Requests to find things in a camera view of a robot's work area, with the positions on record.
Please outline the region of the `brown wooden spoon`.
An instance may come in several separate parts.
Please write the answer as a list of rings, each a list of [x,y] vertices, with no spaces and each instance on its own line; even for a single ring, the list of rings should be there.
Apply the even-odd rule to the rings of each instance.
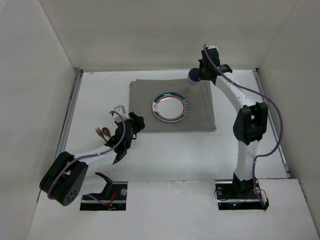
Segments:
[[[107,140],[111,138],[111,133],[107,127],[102,128],[102,133],[104,134]]]

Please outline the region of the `purple plastic cup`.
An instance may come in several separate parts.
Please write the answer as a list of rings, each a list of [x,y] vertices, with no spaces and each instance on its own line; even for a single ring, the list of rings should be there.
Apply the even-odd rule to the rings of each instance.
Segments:
[[[201,80],[199,79],[199,69],[192,68],[187,75],[187,81],[191,86],[197,85]]]

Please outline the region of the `white plate green rim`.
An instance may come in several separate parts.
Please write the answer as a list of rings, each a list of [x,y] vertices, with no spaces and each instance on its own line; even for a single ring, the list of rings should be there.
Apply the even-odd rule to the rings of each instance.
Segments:
[[[159,120],[175,123],[188,114],[189,103],[183,95],[177,92],[163,92],[153,100],[151,109]]]

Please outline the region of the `grey cloth placemat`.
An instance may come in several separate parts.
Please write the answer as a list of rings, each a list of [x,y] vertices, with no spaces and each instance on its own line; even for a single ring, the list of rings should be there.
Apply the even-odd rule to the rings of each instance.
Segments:
[[[145,133],[216,130],[211,84],[187,79],[130,83],[129,110],[144,118]]]

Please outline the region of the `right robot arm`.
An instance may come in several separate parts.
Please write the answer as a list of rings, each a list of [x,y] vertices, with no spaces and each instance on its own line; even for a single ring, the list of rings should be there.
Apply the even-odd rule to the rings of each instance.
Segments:
[[[235,79],[232,69],[220,64],[218,49],[204,45],[199,61],[200,80],[211,81],[234,107],[237,116],[232,131],[238,142],[237,165],[231,183],[218,186],[223,199],[243,199],[253,192],[255,157],[267,130],[268,106],[257,102]]]

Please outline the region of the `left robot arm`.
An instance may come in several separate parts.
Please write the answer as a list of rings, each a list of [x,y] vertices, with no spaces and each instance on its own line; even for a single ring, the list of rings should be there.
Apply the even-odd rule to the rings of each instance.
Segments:
[[[87,195],[100,204],[103,202],[98,197],[109,196],[113,181],[103,173],[95,172],[105,184],[99,186],[101,192],[91,192],[89,186],[83,187],[87,172],[120,162],[126,156],[132,141],[137,138],[137,133],[145,128],[144,118],[134,112],[126,115],[112,110],[110,114],[117,128],[114,135],[101,147],[78,155],[63,151],[57,156],[39,183],[40,190],[47,194],[48,199],[65,207],[79,194]]]

